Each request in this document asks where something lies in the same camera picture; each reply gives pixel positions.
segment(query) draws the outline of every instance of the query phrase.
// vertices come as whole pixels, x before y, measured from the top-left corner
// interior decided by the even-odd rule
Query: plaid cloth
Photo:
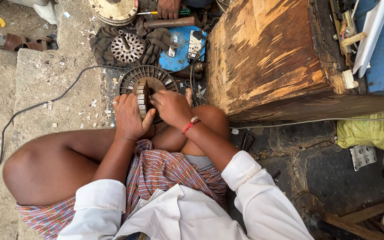
[[[201,191],[222,204],[227,184],[215,167],[200,171],[182,153],[153,150],[149,140],[138,141],[134,154],[138,157],[134,158],[127,177],[127,207],[122,222],[140,198],[148,200],[157,188],[167,191],[177,183]],[[56,240],[72,221],[74,204],[75,196],[72,196],[52,206],[17,205],[17,209],[26,224],[45,240]]]

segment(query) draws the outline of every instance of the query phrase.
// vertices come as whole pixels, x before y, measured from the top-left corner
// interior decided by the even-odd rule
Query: white shirt
[[[179,184],[140,199],[120,226],[126,188],[103,179],[77,190],[76,213],[57,240],[114,240],[135,232],[158,240],[313,240],[293,205],[247,152],[233,156],[221,175],[237,194],[235,206],[248,236],[213,199]]]

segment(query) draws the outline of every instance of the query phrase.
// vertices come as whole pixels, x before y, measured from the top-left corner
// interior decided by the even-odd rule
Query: shirt sleeve
[[[120,181],[102,179],[76,192],[72,222],[57,240],[111,240],[121,227],[126,188]]]
[[[221,176],[236,192],[250,239],[313,239],[290,200],[247,152],[233,156]]]

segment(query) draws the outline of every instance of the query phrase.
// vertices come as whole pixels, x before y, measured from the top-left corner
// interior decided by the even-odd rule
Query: red thread bracelet
[[[196,123],[199,123],[201,121],[201,119],[199,119],[197,116],[193,117],[191,119],[191,122],[186,126],[186,128],[183,130],[182,134],[184,135],[186,133],[186,131],[191,128],[193,125],[195,125]]]

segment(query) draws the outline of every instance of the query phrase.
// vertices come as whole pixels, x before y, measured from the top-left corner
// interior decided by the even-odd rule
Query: yellow plastic bag
[[[384,118],[384,114],[372,114],[356,118]],[[367,145],[384,150],[384,121],[338,120],[336,143],[343,148]]]

